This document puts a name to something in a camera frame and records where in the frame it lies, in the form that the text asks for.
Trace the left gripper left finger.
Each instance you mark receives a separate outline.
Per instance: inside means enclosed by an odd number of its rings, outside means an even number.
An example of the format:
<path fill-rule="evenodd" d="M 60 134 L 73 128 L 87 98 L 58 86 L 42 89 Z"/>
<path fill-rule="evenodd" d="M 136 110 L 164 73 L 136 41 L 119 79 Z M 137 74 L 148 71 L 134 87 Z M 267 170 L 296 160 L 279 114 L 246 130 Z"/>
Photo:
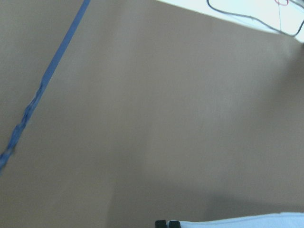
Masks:
<path fill-rule="evenodd" d="M 167 228 L 166 220 L 157 220 L 155 221 L 155 228 Z"/>

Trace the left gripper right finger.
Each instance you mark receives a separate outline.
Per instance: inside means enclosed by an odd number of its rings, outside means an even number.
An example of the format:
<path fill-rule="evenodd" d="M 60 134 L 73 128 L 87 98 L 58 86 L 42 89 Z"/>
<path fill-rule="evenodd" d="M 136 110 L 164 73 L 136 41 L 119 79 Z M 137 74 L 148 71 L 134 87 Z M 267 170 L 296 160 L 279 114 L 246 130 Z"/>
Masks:
<path fill-rule="evenodd" d="M 168 228 L 180 228 L 180 222 L 176 220 L 169 221 Z"/>

